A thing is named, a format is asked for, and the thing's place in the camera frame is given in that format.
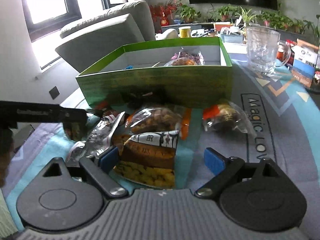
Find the small red clear snack packet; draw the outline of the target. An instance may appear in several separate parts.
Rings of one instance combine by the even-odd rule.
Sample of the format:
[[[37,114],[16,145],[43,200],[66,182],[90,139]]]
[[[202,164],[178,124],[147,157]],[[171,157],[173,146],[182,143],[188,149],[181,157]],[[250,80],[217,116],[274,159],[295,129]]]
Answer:
[[[257,136],[247,113],[231,101],[205,108],[202,113],[202,125],[206,132],[237,130],[253,137]]]

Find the orange nut snack bag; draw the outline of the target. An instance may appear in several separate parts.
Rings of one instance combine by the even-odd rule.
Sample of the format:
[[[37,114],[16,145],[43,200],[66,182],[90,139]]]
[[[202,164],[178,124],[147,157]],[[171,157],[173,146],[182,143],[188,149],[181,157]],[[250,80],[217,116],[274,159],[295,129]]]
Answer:
[[[125,121],[125,128],[133,134],[178,130],[185,140],[189,134],[191,108],[178,105],[146,105],[136,110]]]

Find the silver foil snack packet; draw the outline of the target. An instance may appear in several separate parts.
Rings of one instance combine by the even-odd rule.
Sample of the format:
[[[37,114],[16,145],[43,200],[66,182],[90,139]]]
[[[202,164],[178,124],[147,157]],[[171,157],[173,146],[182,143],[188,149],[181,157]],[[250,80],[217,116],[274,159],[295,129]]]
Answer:
[[[66,163],[77,166],[82,157],[99,157],[113,146],[112,137],[118,126],[125,123],[126,113],[103,107],[102,110],[89,109],[87,121],[65,122],[64,132],[68,139],[75,141],[66,157]]]

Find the brown yellow snack bag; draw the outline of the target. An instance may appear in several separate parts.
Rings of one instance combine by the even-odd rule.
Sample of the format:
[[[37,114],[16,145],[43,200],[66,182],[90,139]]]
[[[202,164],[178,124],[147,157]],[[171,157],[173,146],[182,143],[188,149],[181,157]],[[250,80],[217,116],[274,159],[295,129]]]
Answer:
[[[119,150],[117,175],[150,187],[175,187],[175,155],[180,132],[147,132],[116,135],[112,142]]]

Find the green cardboard box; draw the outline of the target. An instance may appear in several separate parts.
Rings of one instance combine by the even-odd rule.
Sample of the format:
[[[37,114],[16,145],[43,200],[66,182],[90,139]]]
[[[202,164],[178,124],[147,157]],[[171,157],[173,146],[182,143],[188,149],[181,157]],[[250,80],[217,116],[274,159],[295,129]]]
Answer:
[[[204,65],[170,66],[181,50],[200,51]],[[153,92],[160,103],[205,108],[231,98],[233,67],[220,38],[176,38],[121,46],[76,80],[91,106],[103,100],[121,106]]]

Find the purple candy packet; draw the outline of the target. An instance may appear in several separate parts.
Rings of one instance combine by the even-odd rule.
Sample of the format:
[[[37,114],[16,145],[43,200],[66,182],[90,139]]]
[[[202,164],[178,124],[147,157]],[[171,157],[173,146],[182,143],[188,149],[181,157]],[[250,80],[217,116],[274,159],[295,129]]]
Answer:
[[[190,53],[187,51],[179,51],[171,58],[170,66],[195,66],[204,65],[204,58],[200,51]]]

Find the clear glass mug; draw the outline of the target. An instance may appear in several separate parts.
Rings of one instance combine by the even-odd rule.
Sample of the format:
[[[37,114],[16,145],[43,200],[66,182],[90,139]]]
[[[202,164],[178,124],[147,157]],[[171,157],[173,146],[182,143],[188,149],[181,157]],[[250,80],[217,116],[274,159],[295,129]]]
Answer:
[[[280,33],[267,27],[246,28],[248,66],[264,75],[288,63],[291,48],[280,39]]]

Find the blue plastic tray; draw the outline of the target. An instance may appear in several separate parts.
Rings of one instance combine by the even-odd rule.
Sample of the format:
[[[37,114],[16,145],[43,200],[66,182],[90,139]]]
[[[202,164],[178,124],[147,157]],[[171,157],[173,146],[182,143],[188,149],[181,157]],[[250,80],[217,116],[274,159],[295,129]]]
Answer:
[[[228,43],[243,43],[244,36],[238,34],[221,34],[221,40]]]

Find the white blue carton box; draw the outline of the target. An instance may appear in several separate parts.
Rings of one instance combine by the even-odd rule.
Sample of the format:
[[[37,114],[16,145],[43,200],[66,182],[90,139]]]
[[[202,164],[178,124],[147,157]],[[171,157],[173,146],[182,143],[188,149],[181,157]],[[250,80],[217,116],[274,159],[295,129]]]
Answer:
[[[307,89],[319,90],[319,47],[297,39],[294,52],[292,75]]]

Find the yellow tin can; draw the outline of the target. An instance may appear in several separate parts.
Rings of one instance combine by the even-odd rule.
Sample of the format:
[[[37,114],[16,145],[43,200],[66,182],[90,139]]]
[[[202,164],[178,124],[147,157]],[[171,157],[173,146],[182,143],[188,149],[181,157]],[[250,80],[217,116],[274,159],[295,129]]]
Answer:
[[[190,26],[179,27],[178,30],[179,30],[180,38],[191,37],[191,27]]]

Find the spider plant in pot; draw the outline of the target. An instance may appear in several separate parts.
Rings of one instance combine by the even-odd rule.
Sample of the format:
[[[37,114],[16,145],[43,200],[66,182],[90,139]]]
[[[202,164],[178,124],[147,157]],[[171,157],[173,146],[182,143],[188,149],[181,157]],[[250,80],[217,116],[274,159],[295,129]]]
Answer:
[[[235,14],[241,18],[245,26],[249,26],[250,23],[254,23],[257,18],[257,14],[253,13],[251,9],[245,9],[241,6],[237,7]]]

